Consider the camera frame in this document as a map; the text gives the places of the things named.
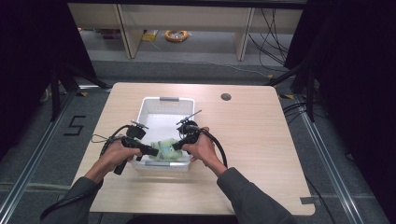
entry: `black tape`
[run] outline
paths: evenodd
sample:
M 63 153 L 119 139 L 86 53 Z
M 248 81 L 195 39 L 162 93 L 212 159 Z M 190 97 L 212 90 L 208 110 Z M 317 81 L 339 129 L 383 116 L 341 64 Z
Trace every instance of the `black tape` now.
M 315 203 L 315 199 L 313 197 L 300 198 L 300 201 L 301 201 L 301 204 Z
M 74 116 L 72 120 L 69 123 L 69 128 L 78 128 L 77 133 L 64 133 L 64 136 L 79 136 L 79 133 L 81 133 L 81 129 L 84 127 L 84 125 L 74 125 L 73 122 L 75 119 L 85 119 L 86 116 Z

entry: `white plastic basket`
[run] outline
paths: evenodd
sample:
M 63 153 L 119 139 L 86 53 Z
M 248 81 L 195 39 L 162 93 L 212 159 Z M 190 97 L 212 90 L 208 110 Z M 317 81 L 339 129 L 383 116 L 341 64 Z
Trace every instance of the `white plastic basket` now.
M 169 138 L 180 139 L 177 125 L 182 119 L 194 113 L 194 101 L 190 98 L 146 97 L 140 107 L 137 121 L 148 127 L 141 142 L 150 145 Z M 176 161 L 155 161 L 143 156 L 141 161 L 132 161 L 136 170 L 166 170 L 186 172 L 190 168 L 191 156 L 183 151 Z

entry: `person's right hand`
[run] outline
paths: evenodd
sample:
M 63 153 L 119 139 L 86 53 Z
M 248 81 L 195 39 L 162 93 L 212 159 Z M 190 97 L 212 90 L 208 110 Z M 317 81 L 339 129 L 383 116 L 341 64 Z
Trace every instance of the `person's right hand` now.
M 215 144 L 209 137 L 201 133 L 198 141 L 194 144 L 183 145 L 183 150 L 192 155 L 191 162 L 200 160 L 205 166 L 209 167 L 217 176 L 221 175 L 227 168 L 216 155 Z

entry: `hand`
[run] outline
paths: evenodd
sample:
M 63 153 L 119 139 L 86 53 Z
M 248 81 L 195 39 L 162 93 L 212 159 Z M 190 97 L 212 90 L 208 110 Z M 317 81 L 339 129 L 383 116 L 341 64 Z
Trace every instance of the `hand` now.
M 113 171 L 124 160 L 130 161 L 134 156 L 142 156 L 139 148 L 124 147 L 120 140 L 116 140 L 108 146 L 105 154 L 85 174 L 85 177 L 99 183 L 108 172 Z
M 198 141 L 195 144 L 185 144 L 182 149 L 192 154 L 191 162 L 202 161 L 217 176 L 227 170 L 227 167 L 224 166 L 216 155 L 215 144 L 203 133 L 199 135 Z

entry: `black handheld controller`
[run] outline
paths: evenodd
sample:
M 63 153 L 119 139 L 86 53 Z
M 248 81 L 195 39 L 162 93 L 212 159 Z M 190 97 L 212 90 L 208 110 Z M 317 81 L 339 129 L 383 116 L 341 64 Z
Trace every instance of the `black handheld controller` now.
M 142 152 L 143 155 L 150 155 L 150 156 L 157 156 L 159 150 L 156 148 L 153 148 L 151 146 L 144 145 L 140 143 L 138 140 L 141 140 L 145 135 L 146 132 L 143 130 L 142 125 L 136 123 L 136 126 L 134 125 L 127 125 L 126 126 L 128 130 L 126 131 L 126 136 L 121 137 L 121 143 L 125 147 L 134 147 L 134 148 L 139 148 L 140 151 Z M 141 161 L 142 157 L 137 157 L 137 161 Z M 121 175 L 123 169 L 125 168 L 127 160 L 123 161 L 122 164 L 118 165 L 116 169 L 114 170 L 114 174 L 116 175 Z
M 182 124 L 177 128 L 180 134 L 185 135 L 180 141 L 174 143 L 172 147 L 175 150 L 181 150 L 184 144 L 194 144 L 198 141 L 199 128 L 196 122 L 192 120 L 181 121 Z

